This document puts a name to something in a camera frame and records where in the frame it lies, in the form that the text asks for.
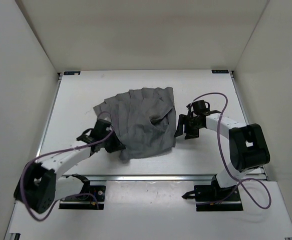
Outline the grey pleated skirt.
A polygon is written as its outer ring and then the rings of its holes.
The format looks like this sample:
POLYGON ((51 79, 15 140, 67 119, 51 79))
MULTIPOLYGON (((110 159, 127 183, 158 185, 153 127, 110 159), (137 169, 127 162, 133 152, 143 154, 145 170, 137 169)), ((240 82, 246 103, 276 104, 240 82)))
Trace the grey pleated skirt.
POLYGON ((176 109, 172 87, 131 89, 93 108, 99 117, 110 117, 119 141, 125 146, 119 159, 144 159, 162 155, 176 145, 176 109))

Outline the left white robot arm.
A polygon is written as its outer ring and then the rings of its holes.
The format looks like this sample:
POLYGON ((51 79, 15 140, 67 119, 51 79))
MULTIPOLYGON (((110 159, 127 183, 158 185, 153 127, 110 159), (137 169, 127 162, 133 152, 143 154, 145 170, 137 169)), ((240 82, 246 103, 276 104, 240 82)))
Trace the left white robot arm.
POLYGON ((38 214, 46 212, 57 200, 77 198, 96 201, 87 177, 64 174, 78 163, 104 149, 108 153, 125 149, 109 121, 98 119, 84 130, 67 149, 46 153, 26 164, 14 191, 14 198, 38 214))

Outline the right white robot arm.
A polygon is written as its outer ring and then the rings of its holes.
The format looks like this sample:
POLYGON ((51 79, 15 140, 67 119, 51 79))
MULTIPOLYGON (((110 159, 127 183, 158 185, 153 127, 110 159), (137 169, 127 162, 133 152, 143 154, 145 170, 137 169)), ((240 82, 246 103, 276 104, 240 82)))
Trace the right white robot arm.
POLYGON ((260 125, 237 122, 217 110, 199 115, 191 112, 179 116, 175 136, 196 139, 202 128, 228 139, 230 162, 224 164, 224 170, 209 185, 196 186, 183 195, 184 199, 204 197, 209 202, 220 201, 233 193, 249 172, 269 163, 270 154, 260 125))

